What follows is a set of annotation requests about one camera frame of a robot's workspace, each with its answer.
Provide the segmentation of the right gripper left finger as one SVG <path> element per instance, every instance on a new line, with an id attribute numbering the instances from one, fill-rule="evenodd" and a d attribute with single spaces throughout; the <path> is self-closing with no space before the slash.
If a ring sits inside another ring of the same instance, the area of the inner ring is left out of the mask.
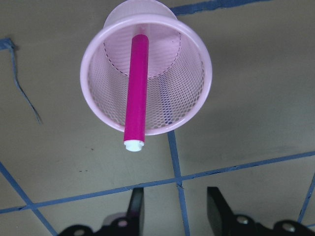
<path id="1" fill-rule="evenodd" d="M 144 227 L 144 188 L 134 188 L 126 213 L 130 236 L 143 235 Z"/>

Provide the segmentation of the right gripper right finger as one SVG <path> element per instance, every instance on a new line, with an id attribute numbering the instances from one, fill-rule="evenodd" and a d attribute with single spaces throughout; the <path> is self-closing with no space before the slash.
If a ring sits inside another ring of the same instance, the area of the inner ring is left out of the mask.
<path id="1" fill-rule="evenodd" d="M 236 236 L 236 217 L 218 187 L 207 187 L 207 217 L 215 236 Z"/>

